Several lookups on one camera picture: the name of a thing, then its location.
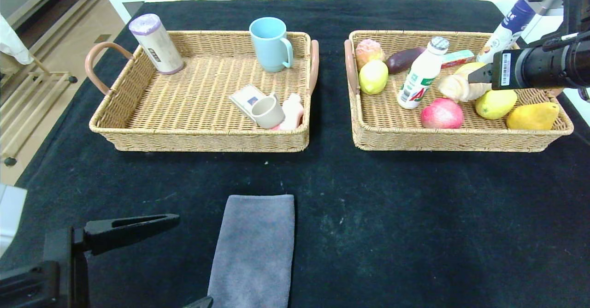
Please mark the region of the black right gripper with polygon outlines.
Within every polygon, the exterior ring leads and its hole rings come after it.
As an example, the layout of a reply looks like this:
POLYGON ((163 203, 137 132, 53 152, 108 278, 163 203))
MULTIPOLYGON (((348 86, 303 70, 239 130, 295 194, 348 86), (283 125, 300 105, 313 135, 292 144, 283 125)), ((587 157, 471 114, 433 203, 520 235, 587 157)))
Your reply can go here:
POLYGON ((511 49, 496 53, 492 64, 469 73, 468 83, 492 83, 493 90, 564 88, 562 71, 562 50, 511 49))

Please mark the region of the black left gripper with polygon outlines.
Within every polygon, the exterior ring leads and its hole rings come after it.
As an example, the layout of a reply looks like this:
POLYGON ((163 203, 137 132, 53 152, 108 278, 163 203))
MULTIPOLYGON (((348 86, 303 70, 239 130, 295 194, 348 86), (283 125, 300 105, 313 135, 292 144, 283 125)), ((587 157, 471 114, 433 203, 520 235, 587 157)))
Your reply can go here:
POLYGON ((91 220, 46 235, 42 261, 1 272, 3 308, 90 307, 84 252, 99 255, 162 234, 180 224, 172 213, 91 220))

